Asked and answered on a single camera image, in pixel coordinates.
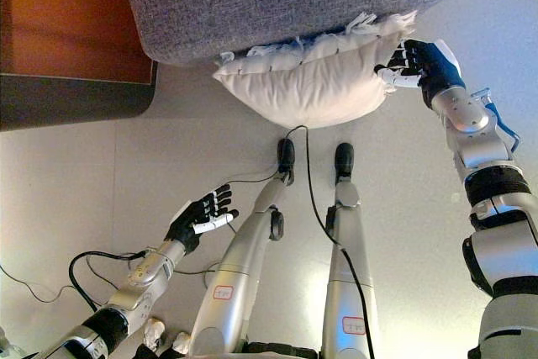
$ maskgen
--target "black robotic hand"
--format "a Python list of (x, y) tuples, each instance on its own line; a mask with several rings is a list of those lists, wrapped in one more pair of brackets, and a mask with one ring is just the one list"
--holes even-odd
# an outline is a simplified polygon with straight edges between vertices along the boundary
[(185, 254), (194, 251), (200, 244), (203, 232), (228, 224), (239, 215), (235, 209), (228, 211), (231, 196), (232, 192), (226, 184), (190, 203), (172, 220), (165, 240), (180, 241), (185, 246)]
[(438, 92), (452, 86), (465, 88), (458, 61), (443, 40), (402, 40), (388, 65), (377, 65), (375, 72), (395, 86), (421, 87), (428, 108)]

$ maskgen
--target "sticker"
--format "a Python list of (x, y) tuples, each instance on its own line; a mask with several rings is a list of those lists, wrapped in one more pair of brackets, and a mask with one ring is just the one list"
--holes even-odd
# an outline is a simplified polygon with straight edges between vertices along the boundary
[(230, 300), (234, 294), (233, 286), (220, 286), (215, 288), (213, 298), (217, 300)]
[(367, 332), (362, 317), (344, 317), (342, 319), (342, 328), (345, 334), (365, 335)]

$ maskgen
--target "black cable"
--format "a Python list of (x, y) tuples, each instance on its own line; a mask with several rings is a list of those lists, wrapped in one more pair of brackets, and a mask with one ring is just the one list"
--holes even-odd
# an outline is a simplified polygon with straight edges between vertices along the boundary
[(61, 296), (61, 293), (64, 291), (64, 289), (66, 288), (71, 288), (71, 289), (74, 289), (73, 286), (71, 285), (65, 285), (65, 286), (62, 286), (60, 288), (60, 291), (56, 294), (56, 296), (51, 299), (51, 300), (44, 300), (42, 298), (40, 298), (37, 294), (35, 294), (34, 290), (30, 287), (29, 284), (27, 284), (25, 281), (21, 281), (20, 279), (17, 279), (16, 277), (10, 275), (3, 267), (2, 267), (2, 264), (0, 264), (0, 270), (2, 270), (2, 272), (4, 273), (4, 275), (6, 277), (8, 277), (9, 279), (11, 279), (12, 281), (15, 281), (16, 283), (21, 283), (23, 284), (26, 288), (28, 288), (28, 290), (30, 291), (30, 293), (32, 293), (32, 296), (35, 297), (36, 300), (40, 301), (41, 303), (54, 303), (56, 300), (58, 300), (58, 298), (60, 298)]
[(353, 267), (353, 263), (351, 262), (351, 258), (345, 248), (342, 248), (340, 251), (342, 251), (342, 254), (345, 257), (345, 260), (347, 261), (347, 265), (351, 269), (351, 275), (353, 275), (353, 279), (355, 280), (356, 288), (359, 289), (359, 294), (361, 295), (361, 303), (362, 303), (362, 315), (364, 316), (364, 327), (366, 328), (367, 332), (367, 341), (368, 341), (368, 351), (370, 352), (370, 358), (375, 359), (375, 356), (373, 354), (373, 344), (372, 344), (372, 336), (370, 335), (370, 325), (368, 323), (368, 310), (367, 310), (367, 300), (364, 296), (364, 292), (362, 291), (361, 283), (359, 282), (359, 278), (357, 277), (355, 273), (355, 268)]
[(108, 283), (110, 286), (112, 286), (114, 289), (118, 290), (118, 287), (116, 285), (114, 285), (114, 283), (110, 280), (108, 280), (106, 277), (104, 277), (103, 275), (100, 275), (98, 274), (95, 269), (93, 269), (92, 267), (92, 264), (90, 264), (90, 256), (86, 256), (86, 264), (87, 264), (87, 267), (90, 269), (90, 271), (92, 272), (93, 275), (95, 275), (96, 277), (98, 277), (99, 279), (102, 279), (104, 280), (106, 283)]
[[(286, 134), (286, 138), (287, 139), (289, 137), (289, 135), (291, 135), (293, 132), (295, 132), (297, 129), (301, 129), (301, 128), (305, 128), (307, 131), (308, 131), (308, 128), (304, 125), (299, 125), (299, 126), (296, 126), (295, 128), (293, 129), (290, 129), (287, 134)], [(226, 184), (233, 184), (233, 183), (236, 183), (236, 182), (243, 182), (243, 183), (249, 183), (249, 184), (254, 184), (256, 182), (264, 182), (264, 181), (267, 181), (267, 180), (270, 180), (271, 178), (273, 178), (274, 176), (276, 176), (278, 174), (278, 168), (275, 170), (275, 172), (273, 172), (269, 177), (265, 177), (265, 178), (262, 178), (261, 180), (232, 180), (232, 181), (227, 181), (225, 182), (223, 185), (226, 185)]]
[(324, 226), (321, 218), (319, 217), (318, 209), (316, 207), (316, 202), (314, 200), (314, 191), (313, 191), (313, 188), (312, 188), (312, 177), (310, 175), (309, 129), (304, 125), (300, 125), (297, 128), (292, 129), (292, 131), (294, 131), (296, 129), (299, 129), (299, 128), (306, 129), (306, 167), (307, 167), (307, 173), (308, 173), (308, 177), (309, 177), (309, 191), (310, 191), (310, 201), (312, 202), (312, 209), (314, 210), (316, 219), (318, 220), (318, 223), (321, 226), (321, 229), (324, 231), (325, 235), (329, 238), (329, 240), (331, 240), (333, 242), (333, 244), (340, 247), (340, 251), (344, 255), (344, 258), (347, 261), (347, 265), (349, 266), (349, 268), (351, 270), (351, 275), (353, 276), (353, 280), (355, 281), (356, 288), (358, 289), (359, 295), (361, 296), (362, 313), (363, 313), (363, 316), (364, 316), (364, 326), (365, 326), (365, 329), (366, 329), (367, 341), (368, 341), (368, 351), (370, 352), (370, 358), (375, 359), (374, 351), (373, 351), (373, 344), (372, 344), (372, 337), (370, 335), (370, 325), (368, 323), (367, 301), (365, 299), (364, 292), (362, 291), (361, 283), (359, 282), (359, 278), (356, 275), (355, 268), (353, 267), (353, 262), (351, 262), (351, 258), (349, 256), (349, 254), (347, 253), (345, 248), (342, 247), (342, 245), (338, 241), (336, 241), (329, 234), (329, 231)]
[(208, 273), (216, 272), (216, 271), (211, 270), (211, 268), (214, 267), (215, 265), (218, 265), (219, 263), (220, 263), (220, 261), (217, 261), (217, 262), (214, 262), (213, 264), (211, 264), (208, 267), (208, 270), (203, 274), (203, 285), (205, 286), (206, 290), (208, 289)]
[(236, 235), (236, 234), (237, 234), (237, 230), (234, 229), (234, 226), (232, 226), (232, 224), (231, 224), (230, 222), (227, 222), (226, 224), (228, 225), (228, 227), (231, 228), (231, 230), (232, 230), (232, 231), (234, 232), (234, 234)]
[(233, 180), (233, 181), (225, 182), (223, 185), (233, 184), (233, 183), (236, 183), (236, 182), (244, 182), (244, 183), (249, 183), (249, 184), (254, 184), (256, 182), (264, 182), (264, 181), (267, 181), (267, 180), (270, 180), (271, 178), (273, 178), (277, 173), (278, 173), (278, 169), (275, 172), (273, 172), (269, 177), (262, 178), (261, 180)]
[(202, 275), (203, 273), (214, 272), (214, 271), (209, 270), (209, 269), (204, 269), (203, 271), (196, 271), (196, 272), (187, 272), (187, 271), (178, 271), (178, 270), (175, 270), (174, 272), (181, 273), (182, 275)]
[(78, 256), (76, 256), (75, 258), (71, 260), (71, 263), (69, 264), (69, 279), (71, 280), (73, 287), (76, 289), (77, 292), (79, 292), (82, 298), (86, 300), (86, 303), (90, 306), (90, 308), (93, 311), (98, 311), (98, 308), (95, 306), (92, 299), (87, 295), (87, 293), (84, 291), (81, 285), (79, 285), (78, 282), (76, 281), (75, 273), (73, 271), (76, 262), (80, 260), (81, 258), (83, 258), (84, 256), (104, 256), (104, 257), (112, 258), (118, 261), (133, 261), (137, 258), (141, 258), (145, 256), (145, 251), (137, 252), (136, 254), (133, 254), (131, 256), (116, 256), (115, 254), (109, 254), (107, 252), (102, 252), (102, 251), (86, 251), (79, 254)]

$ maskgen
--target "gray floor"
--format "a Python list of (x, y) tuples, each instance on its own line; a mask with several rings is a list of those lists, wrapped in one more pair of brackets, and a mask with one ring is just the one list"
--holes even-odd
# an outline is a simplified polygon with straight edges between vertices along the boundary
[[(470, 90), (493, 89), (505, 121), (525, 140), (517, 157), (535, 192), (536, 21), (536, 0), (444, 0), (420, 17), (416, 33), (446, 40)], [(67, 265), (77, 253), (158, 245), (186, 199), (236, 174), (270, 173), (284, 130), (229, 95), (210, 78), (213, 70), (160, 66), (156, 99), (137, 119), (1, 134), (5, 268), (56, 291), (68, 283)], [(303, 133), (293, 139), (297, 180), (282, 204), (286, 235), (267, 249), (249, 337), (319, 349), (330, 243), (309, 205)], [(462, 240), (472, 233), (469, 207), (438, 119), (417, 92), (402, 89), (374, 114), (313, 130), (314, 187), (323, 211), (334, 192), (332, 159), (341, 141), (356, 148), (354, 178), (381, 325), (379, 357), (467, 357), (488, 299), (470, 282), (462, 259)], [(234, 187), (241, 212), (236, 226), (260, 188)], [(205, 235), (180, 268), (203, 269), (218, 260), (231, 236), (226, 228)], [(93, 264), (116, 280), (126, 270), (123, 263)], [(112, 292), (84, 265), (77, 273), (98, 300)], [(90, 314), (71, 290), (54, 304), (40, 304), (21, 285), (0, 281), (0, 324), (28, 352), (44, 349)], [(190, 330), (203, 293), (200, 276), (177, 275), (155, 315), (171, 334)], [(113, 357), (129, 358), (139, 343), (135, 335)]]

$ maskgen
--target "white pillow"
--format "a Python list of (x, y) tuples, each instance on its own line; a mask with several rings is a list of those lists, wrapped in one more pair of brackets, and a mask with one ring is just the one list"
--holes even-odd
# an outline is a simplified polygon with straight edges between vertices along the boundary
[(252, 48), (224, 64), (213, 77), (257, 113), (286, 128), (321, 128), (375, 110), (394, 87), (374, 73), (386, 65), (400, 40), (412, 32), (416, 12), (394, 14), (380, 23), (362, 13), (346, 30), (314, 41)]

